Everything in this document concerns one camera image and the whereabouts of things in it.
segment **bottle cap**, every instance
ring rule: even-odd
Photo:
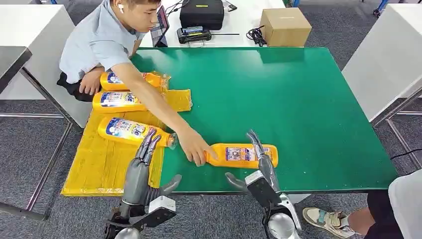
[[[167,144],[167,147],[169,147],[170,149],[175,149],[178,143],[179,143],[179,139],[177,138],[176,133],[172,133],[167,138],[166,144]]]

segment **man's arm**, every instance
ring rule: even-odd
[[[148,82],[132,63],[117,64],[111,68],[124,84],[135,94],[157,118],[175,132],[189,127],[188,123],[174,111],[163,96]]]
[[[111,69],[151,113],[176,132],[189,161],[194,160],[197,166],[204,165],[206,162],[204,151],[217,159],[213,149],[168,105],[163,96],[143,79],[142,74],[132,63],[116,64]]]

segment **yellow packaging sheet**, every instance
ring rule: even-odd
[[[190,90],[167,90],[165,98],[178,111],[189,111],[192,106]],[[138,146],[107,140],[97,129],[104,116],[121,117],[160,128],[165,125],[149,111],[101,114],[91,112],[69,170],[61,194],[64,196],[120,196],[126,169]],[[164,148],[156,148],[150,165],[149,185],[159,187]]]

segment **black case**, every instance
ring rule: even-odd
[[[221,0],[184,0],[183,5],[180,9],[180,23],[183,28],[203,26],[208,30],[221,29],[224,19]]]

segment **gray carpet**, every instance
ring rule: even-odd
[[[58,0],[65,4],[77,23],[101,0]],[[361,40],[374,24],[375,0],[303,0],[301,10],[313,26],[307,46],[325,46],[342,69]],[[409,107],[422,108],[422,102]],[[55,112],[44,101],[2,101],[2,112]],[[406,134],[412,148],[422,147],[422,117],[396,117],[397,127]],[[0,201],[25,206],[40,172],[52,154],[65,124],[60,119],[19,120],[0,118]],[[376,133],[390,155],[402,153],[391,130],[382,124]],[[98,239],[103,232],[101,220],[117,197],[63,197],[59,192],[66,179],[81,135],[70,132],[65,147],[35,205],[36,212],[47,213],[50,219],[36,222],[0,212],[0,239]],[[393,161],[400,175],[415,170],[409,157]],[[178,215],[153,230],[145,230],[144,238],[175,239],[263,239],[260,225],[262,210],[251,197],[243,196],[174,196]],[[365,194],[315,194],[296,205],[342,210],[350,213],[366,206]],[[311,227],[303,221],[303,239],[334,239],[330,233]]]

